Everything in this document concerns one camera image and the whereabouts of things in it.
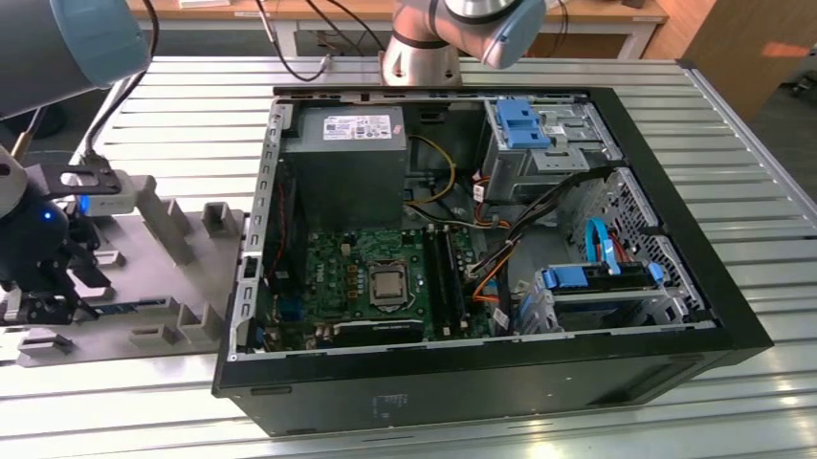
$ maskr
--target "motherboard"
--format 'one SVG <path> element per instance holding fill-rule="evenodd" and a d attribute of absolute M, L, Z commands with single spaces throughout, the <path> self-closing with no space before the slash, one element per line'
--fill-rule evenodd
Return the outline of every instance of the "motherboard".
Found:
<path fill-rule="evenodd" d="M 489 337 L 466 268 L 477 254 L 466 230 L 313 232 L 306 292 L 277 298 L 274 347 L 301 350 L 418 340 Z"/>

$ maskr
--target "metal workbench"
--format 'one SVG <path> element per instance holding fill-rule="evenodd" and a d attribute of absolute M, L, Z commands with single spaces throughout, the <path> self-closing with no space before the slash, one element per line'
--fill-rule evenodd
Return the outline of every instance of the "metal workbench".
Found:
<path fill-rule="evenodd" d="M 317 66 L 297 60 L 300 71 Z M 4 366 L 3 457 L 817 454 L 817 211 L 707 81 L 664 61 L 524 61 L 496 72 L 464 60 L 462 71 L 468 84 L 484 86 L 616 88 L 776 347 L 643 407 L 283 441 L 211 396 L 213 355 Z M 342 59 L 318 84 L 377 84 L 377 72 L 373 59 Z M 159 194 L 185 209 L 226 201 L 247 210 L 271 86 L 296 82 L 266 57 L 158 58 L 99 150 L 117 168 L 155 175 Z M 0 335 L 0 360 L 16 335 Z"/>

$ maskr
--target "green circuit board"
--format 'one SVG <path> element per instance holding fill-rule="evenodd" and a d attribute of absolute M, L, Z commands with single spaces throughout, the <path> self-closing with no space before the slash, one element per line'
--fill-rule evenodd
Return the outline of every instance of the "green circuit board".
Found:
<path fill-rule="evenodd" d="M 450 233 L 457 264 L 474 263 L 476 254 L 466 230 Z M 385 312 L 370 302 L 370 268 L 397 264 L 405 270 L 408 302 L 397 310 Z M 425 272 L 424 232 L 408 230 L 360 230 L 314 232 L 308 239 L 306 293 L 302 298 L 305 320 L 281 324 L 286 347 L 298 349 L 309 335 L 324 325 L 350 320 L 416 319 L 424 322 L 428 340 L 445 339 L 434 326 L 432 295 Z M 470 311 L 482 305 L 470 303 Z M 485 313 L 470 314 L 468 335 L 460 338 L 485 338 L 489 325 Z"/>

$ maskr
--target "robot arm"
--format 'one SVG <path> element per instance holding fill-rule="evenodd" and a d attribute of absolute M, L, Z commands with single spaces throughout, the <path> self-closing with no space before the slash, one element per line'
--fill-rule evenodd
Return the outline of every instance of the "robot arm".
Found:
<path fill-rule="evenodd" d="M 537 38 L 545 13 L 542 0 L 397 0 L 386 84 L 462 84 L 458 50 L 490 67 L 510 67 Z"/>
<path fill-rule="evenodd" d="M 125 0 L 6 0 L 0 36 L 15 43 L 0 47 L 0 120 L 110 87 L 150 63 Z M 63 183 L 66 173 L 81 183 Z M 10 293 L 0 298 L 0 325 L 66 324 L 78 311 L 98 316 L 74 279 L 93 288 L 110 285 L 94 256 L 101 241 L 78 204 L 61 207 L 54 200 L 121 190 L 99 156 L 85 165 L 25 169 L 0 148 L 0 287 Z"/>

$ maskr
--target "expansion slot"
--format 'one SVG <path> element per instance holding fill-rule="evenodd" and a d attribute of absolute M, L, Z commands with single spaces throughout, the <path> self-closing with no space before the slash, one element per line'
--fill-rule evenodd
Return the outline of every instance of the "expansion slot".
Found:
<path fill-rule="evenodd" d="M 465 310 L 465 299 L 462 295 L 462 282 L 460 280 L 460 271 L 457 269 L 457 257 L 452 244 L 452 236 L 448 231 L 438 232 L 437 243 L 440 244 L 440 252 L 444 256 L 444 289 L 446 291 L 446 298 L 449 300 L 448 305 L 450 323 L 454 333 L 458 334 L 461 331 L 468 329 L 469 322 L 468 313 Z"/>
<path fill-rule="evenodd" d="M 434 333 L 438 337 L 446 337 L 452 334 L 452 324 L 448 314 L 448 297 L 444 290 L 444 257 L 442 253 L 440 253 L 437 238 L 438 233 L 434 228 L 424 230 L 425 277 L 429 290 L 432 319 L 434 321 Z"/>

